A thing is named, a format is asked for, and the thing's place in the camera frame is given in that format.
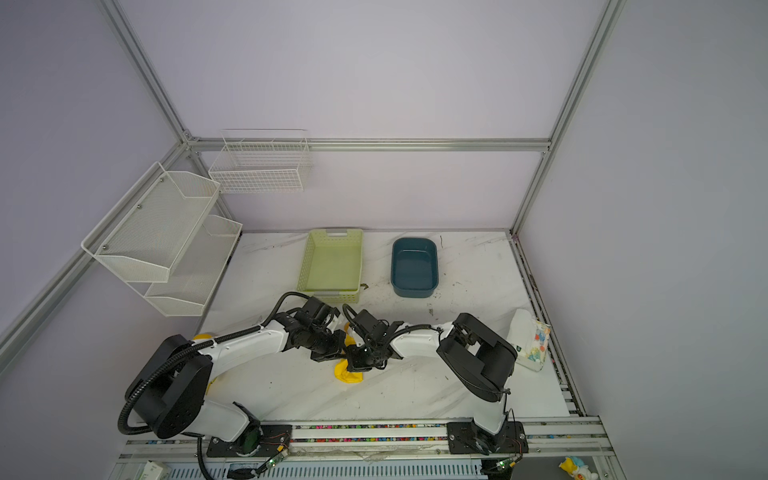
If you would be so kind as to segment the yellow paper napkin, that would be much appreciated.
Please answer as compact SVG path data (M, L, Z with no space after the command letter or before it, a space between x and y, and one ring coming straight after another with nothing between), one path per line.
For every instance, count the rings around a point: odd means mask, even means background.
M345 333L344 346L355 346L356 341L349 333L350 324L347 323L343 327ZM364 380L364 374L360 372L351 372L349 370L349 363L346 359L340 360L334 367L334 376L337 380L345 384L358 384Z

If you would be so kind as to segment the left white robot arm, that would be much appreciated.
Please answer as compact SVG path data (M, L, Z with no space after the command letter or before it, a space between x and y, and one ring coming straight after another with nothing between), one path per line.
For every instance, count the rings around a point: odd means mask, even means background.
M258 325L197 340L166 338L127 388L118 431L233 443L258 436L256 416L239 402L210 399L212 384L236 367L292 349L309 351L317 362L341 358L345 333L330 329L339 316L338 308L316 297L288 292Z

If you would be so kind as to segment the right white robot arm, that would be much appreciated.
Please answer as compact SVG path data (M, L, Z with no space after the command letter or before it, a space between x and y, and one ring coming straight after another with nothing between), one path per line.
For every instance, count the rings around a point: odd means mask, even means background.
M469 313L442 325L388 322L370 312L342 306L359 344L344 348L347 370L383 370L392 359L438 358L475 397L470 421L446 425L453 454L522 455L527 444L522 428L509 419L506 383L514 372L517 350Z

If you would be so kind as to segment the light green plastic basket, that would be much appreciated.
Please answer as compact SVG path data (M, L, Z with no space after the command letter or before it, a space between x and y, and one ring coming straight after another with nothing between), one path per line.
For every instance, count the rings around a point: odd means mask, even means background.
M329 304L359 301L363 267L361 229L308 233L296 290Z

